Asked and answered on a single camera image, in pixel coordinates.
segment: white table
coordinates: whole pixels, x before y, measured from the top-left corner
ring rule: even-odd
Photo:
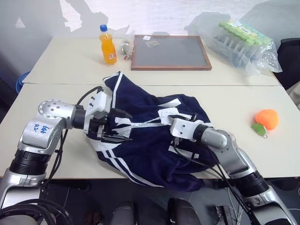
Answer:
[[[117,49],[121,40],[114,39]],[[279,85],[270,72],[267,75],[244,76],[207,46],[205,49],[212,65],[211,71],[131,71],[131,61],[121,57],[112,66],[105,64],[98,38],[53,38],[24,82],[103,84],[104,77],[120,70],[137,85]]]
[[[37,113],[40,102],[49,98],[76,103],[94,85],[25,84],[18,98],[0,124],[0,176],[10,165],[22,131]],[[142,86],[150,94],[194,96],[216,128],[235,134],[237,143],[265,177],[300,176],[300,114],[281,86]],[[251,128],[254,115],[261,109],[275,109],[280,122],[259,137]],[[53,165],[52,157],[47,173]],[[213,178],[207,172],[198,178]],[[123,175],[98,160],[88,138],[81,130],[69,131],[61,166],[54,178],[123,178]]]

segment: orange soda bottle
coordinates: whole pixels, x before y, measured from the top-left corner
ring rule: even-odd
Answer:
[[[107,32],[107,26],[100,25],[101,35],[100,40],[102,42],[102,53],[106,63],[114,64],[117,61],[116,49],[113,45],[113,37]]]

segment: wooden frame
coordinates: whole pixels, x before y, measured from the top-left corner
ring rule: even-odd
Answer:
[[[203,43],[199,36],[163,36],[163,35],[149,35],[151,37],[155,38],[196,38],[199,42],[200,49],[203,53],[203,56],[206,61],[205,66],[138,66],[135,64],[135,47],[136,47],[136,37],[142,38],[144,35],[135,35],[134,40],[134,49],[132,52],[132,59],[131,59],[131,70],[211,70],[211,64],[210,60],[208,59],[208,56],[206,54],[206,51],[204,49]]]

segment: gray wall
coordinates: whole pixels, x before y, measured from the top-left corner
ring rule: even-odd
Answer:
[[[115,37],[187,34],[185,26],[203,12],[243,18],[278,42],[300,36],[299,5],[299,0],[0,0],[0,55],[21,75],[52,37],[97,37],[102,23]]]

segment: navy blue jacket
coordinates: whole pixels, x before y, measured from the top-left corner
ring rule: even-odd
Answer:
[[[104,82],[112,90],[111,107],[133,116],[131,120],[109,118],[110,129],[112,133],[128,136],[133,140],[111,144],[90,139],[99,159],[141,185],[179,191],[195,191],[203,187],[203,181],[190,173],[206,170],[206,167],[190,162],[173,150],[170,125],[162,124],[158,114],[159,110],[176,108],[179,113],[195,113],[197,120],[210,123],[197,100],[183,94],[156,97],[132,83],[121,72],[105,78]],[[189,157],[194,156],[196,160],[210,166],[215,165],[210,150],[204,145],[184,140],[178,148]]]

